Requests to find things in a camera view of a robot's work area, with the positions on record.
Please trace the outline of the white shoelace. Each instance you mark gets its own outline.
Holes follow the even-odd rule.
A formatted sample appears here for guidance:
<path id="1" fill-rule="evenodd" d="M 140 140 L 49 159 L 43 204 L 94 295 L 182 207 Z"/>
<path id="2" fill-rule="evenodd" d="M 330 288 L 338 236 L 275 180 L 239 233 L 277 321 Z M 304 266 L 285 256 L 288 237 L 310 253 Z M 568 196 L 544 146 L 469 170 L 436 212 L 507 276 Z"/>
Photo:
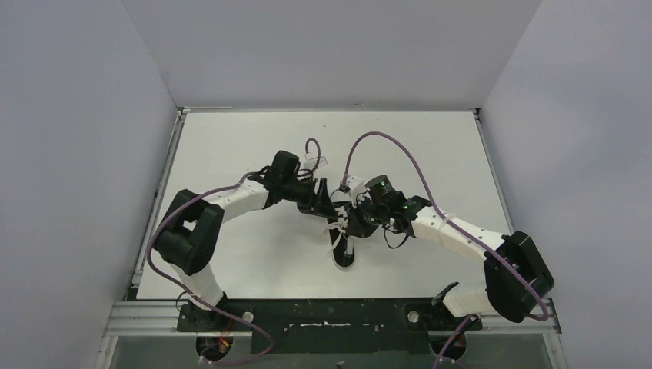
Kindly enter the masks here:
<path id="1" fill-rule="evenodd" d="M 352 257 L 354 255 L 354 246 L 348 240 L 347 226 L 348 226 L 348 212 L 345 205 L 341 205 L 335 208 L 336 218 L 328 219 L 328 225 L 324 230 L 324 233 L 328 233 L 331 238 L 330 251 L 335 252 L 336 248 L 343 244 L 342 254 L 346 257 Z"/>

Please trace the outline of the black white canvas sneaker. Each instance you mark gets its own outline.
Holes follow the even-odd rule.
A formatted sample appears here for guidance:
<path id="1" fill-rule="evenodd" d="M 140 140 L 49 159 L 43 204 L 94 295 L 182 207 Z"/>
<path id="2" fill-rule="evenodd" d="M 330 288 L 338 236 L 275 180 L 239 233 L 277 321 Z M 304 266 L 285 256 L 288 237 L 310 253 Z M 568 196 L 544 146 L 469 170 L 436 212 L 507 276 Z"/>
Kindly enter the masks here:
<path id="1" fill-rule="evenodd" d="M 336 208 L 338 206 L 341 206 L 341 205 L 346 206 L 347 204 L 350 204 L 350 202 L 348 202 L 348 201 L 337 201 L 337 202 L 334 203 L 334 208 Z M 343 246 L 344 246 L 343 244 L 340 244 L 336 248 L 335 252 L 331 252 L 331 251 L 330 252 L 331 252 L 333 262 L 336 264 L 336 266 L 338 268 L 342 269 L 342 270 L 345 270 L 345 269 L 349 269 L 349 268 L 352 267 L 352 265 L 354 263 L 354 259 L 355 259 L 355 253 L 354 253 L 354 255 L 352 257 L 344 256 L 342 254 Z"/>

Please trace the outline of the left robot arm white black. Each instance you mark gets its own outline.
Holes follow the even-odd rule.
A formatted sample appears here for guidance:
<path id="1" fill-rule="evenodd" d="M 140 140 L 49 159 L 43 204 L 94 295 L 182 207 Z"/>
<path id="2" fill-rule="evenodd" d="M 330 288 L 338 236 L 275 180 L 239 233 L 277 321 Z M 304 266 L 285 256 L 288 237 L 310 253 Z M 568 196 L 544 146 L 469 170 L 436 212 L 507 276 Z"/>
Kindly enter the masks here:
<path id="1" fill-rule="evenodd" d="M 236 217 L 290 201 L 304 214 L 334 220 L 337 212 L 328 197 L 326 179 L 300 174 L 297 155 L 278 151 L 272 163 L 247 173 L 232 186 L 195 194 L 178 192 L 148 244 L 177 272 L 181 287 L 199 321 L 217 328 L 227 320 L 226 295 L 210 268 L 221 226 Z"/>

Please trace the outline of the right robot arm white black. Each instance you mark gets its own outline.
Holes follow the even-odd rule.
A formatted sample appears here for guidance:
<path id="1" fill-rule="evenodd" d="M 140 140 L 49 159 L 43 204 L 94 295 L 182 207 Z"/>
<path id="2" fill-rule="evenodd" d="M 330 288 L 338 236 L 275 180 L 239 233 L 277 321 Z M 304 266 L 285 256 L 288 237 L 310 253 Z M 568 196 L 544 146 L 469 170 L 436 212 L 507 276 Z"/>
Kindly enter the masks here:
<path id="1" fill-rule="evenodd" d="M 522 231 L 489 231 L 444 212 L 420 196 L 407 198 L 386 175 L 369 181 L 347 175 L 344 188 L 351 199 L 344 222 L 348 237 L 366 238 L 380 228 L 435 244 L 481 267 L 483 281 L 453 284 L 432 307 L 436 324 L 453 327 L 462 317 L 496 313 L 521 323 L 547 320 L 543 298 L 554 279 L 534 244 Z"/>

